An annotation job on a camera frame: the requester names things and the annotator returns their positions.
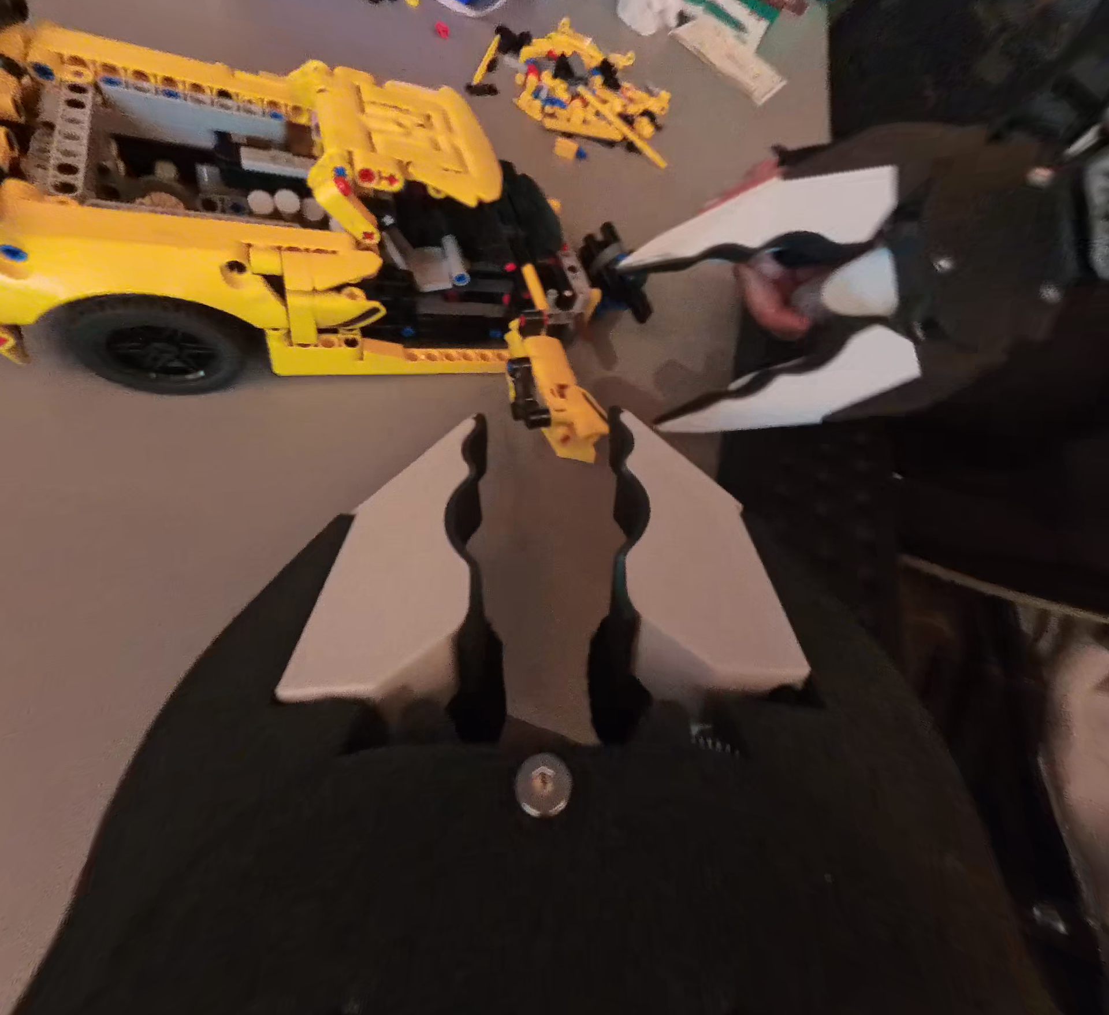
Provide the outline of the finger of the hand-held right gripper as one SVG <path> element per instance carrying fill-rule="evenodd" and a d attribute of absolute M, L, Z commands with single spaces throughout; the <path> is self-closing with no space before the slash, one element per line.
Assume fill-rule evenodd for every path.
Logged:
<path fill-rule="evenodd" d="M 919 377 L 917 347 L 907 337 L 894 329 L 855 329 L 835 348 L 751 373 L 654 425 L 690 435 L 816 425 Z"/>
<path fill-rule="evenodd" d="M 891 217 L 898 184 L 894 164 L 769 179 L 658 234 L 622 258 L 622 270 L 671 272 L 702 258 L 741 261 L 791 234 L 854 246 Z"/>

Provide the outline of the grey black brick chassis module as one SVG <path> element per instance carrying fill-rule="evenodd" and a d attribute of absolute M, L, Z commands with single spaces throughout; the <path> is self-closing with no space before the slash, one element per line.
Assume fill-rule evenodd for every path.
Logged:
<path fill-rule="evenodd" d="M 606 221 L 578 247 L 562 244 L 547 255 L 518 261 L 522 277 L 523 336 L 541 333 L 564 346 L 586 336 L 599 314 L 624 311 L 638 324 L 653 315 L 647 277 L 617 268 L 628 250 L 615 225 Z"/>

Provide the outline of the yellow loose brick pile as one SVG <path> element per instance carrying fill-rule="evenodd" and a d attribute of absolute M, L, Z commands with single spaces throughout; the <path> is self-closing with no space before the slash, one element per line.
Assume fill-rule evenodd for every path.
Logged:
<path fill-rule="evenodd" d="M 508 70 L 515 80 L 515 106 L 552 133 L 558 148 L 583 141 L 625 148 L 665 170 L 667 160 L 654 139 L 672 95 L 654 84 L 635 84 L 629 77 L 634 61 L 633 52 L 601 48 L 576 30 L 569 18 L 545 35 L 499 26 L 464 93 L 498 94 L 494 75 Z"/>

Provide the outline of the person's right hand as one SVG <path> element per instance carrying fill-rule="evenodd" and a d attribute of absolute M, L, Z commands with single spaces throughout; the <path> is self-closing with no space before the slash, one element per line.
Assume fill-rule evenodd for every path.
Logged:
<path fill-rule="evenodd" d="M 797 265 L 782 262 L 780 251 L 761 251 L 733 266 L 742 304 L 753 323 L 780 341 L 800 341 L 811 329 L 811 318 L 793 305 L 795 292 L 804 284 L 831 275 L 827 265 Z"/>

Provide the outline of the white printed leaflet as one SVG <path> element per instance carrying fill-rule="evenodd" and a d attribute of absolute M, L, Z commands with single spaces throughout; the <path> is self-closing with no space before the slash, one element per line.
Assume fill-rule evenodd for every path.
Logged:
<path fill-rule="evenodd" d="M 763 106 L 785 85 L 757 54 L 769 21 L 741 0 L 667 0 L 670 35 Z"/>

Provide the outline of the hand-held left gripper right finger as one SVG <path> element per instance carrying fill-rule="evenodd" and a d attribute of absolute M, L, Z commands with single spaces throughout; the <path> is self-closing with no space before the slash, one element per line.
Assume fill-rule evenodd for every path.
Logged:
<path fill-rule="evenodd" d="M 611 410 L 609 428 L 624 537 L 613 566 L 617 664 L 692 715 L 725 697 L 801 690 L 811 666 L 740 503 L 630 412 Z"/>

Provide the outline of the white crumpled plastic wrap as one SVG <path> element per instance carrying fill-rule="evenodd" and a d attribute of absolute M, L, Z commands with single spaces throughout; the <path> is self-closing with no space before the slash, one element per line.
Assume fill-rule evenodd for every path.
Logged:
<path fill-rule="evenodd" d="M 684 0 L 617 0 L 617 16 L 640 37 L 671 32 L 680 24 Z"/>

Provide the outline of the black perforated seat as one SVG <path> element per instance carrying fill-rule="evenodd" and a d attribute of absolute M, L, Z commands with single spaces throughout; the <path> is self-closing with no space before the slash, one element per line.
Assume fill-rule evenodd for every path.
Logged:
<path fill-rule="evenodd" d="M 728 432 L 716 479 L 881 647 L 901 652 L 894 466 L 883 423 Z"/>

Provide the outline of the black office chair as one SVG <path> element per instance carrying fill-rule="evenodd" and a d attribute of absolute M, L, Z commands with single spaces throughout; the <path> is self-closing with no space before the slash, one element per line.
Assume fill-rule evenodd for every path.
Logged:
<path fill-rule="evenodd" d="M 1107 116 L 1108 0 L 853 0 L 828 82 L 834 138 L 936 122 L 1067 148 Z"/>

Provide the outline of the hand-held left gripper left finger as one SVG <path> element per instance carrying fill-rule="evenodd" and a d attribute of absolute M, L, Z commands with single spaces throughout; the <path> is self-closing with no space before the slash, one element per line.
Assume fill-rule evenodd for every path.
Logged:
<path fill-rule="evenodd" d="M 281 703 L 451 703 L 476 601 L 468 538 L 451 535 L 448 509 L 476 488 L 486 440 L 484 416 L 464 418 L 353 511 L 275 688 Z"/>

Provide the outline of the grey desk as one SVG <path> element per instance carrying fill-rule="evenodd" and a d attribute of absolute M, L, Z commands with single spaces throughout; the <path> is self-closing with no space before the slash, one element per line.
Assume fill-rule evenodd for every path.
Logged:
<path fill-rule="evenodd" d="M 660 171 L 620 150 L 554 156 L 499 97 L 474 100 L 501 158 L 561 203 L 574 242 L 610 221 L 629 246 L 734 187 L 769 148 L 828 136 L 827 12 L 769 28 L 786 85 L 764 106 L 617 0 L 512 0 L 494 18 L 545 32 L 567 16 L 633 79 L 672 93 Z M 243 69 L 306 59 L 460 89 L 492 26 L 433 3 L 31 0 L 70 28 Z M 484 412 L 489 473 L 474 544 L 506 647 L 515 719 L 590 742 L 581 681 L 608 606 L 617 531 L 606 461 L 556 458 L 512 423 L 497 376 L 277 378 L 254 366 L 210 396 L 162 398 L 90 376 L 29 329 L 2 365 L 2 1012 L 51 944 L 96 828 L 159 708 L 210 642 L 317 532 Z"/>

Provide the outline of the yellow toy brick car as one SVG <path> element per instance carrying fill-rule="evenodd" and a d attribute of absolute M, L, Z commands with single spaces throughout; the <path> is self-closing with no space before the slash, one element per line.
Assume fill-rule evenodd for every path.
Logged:
<path fill-rule="evenodd" d="M 449 88 L 309 61 L 247 72 L 2 14 L 2 355 L 55 324 L 123 387 L 500 375 L 516 422 L 591 461 L 608 432 L 518 261 L 558 212 Z"/>

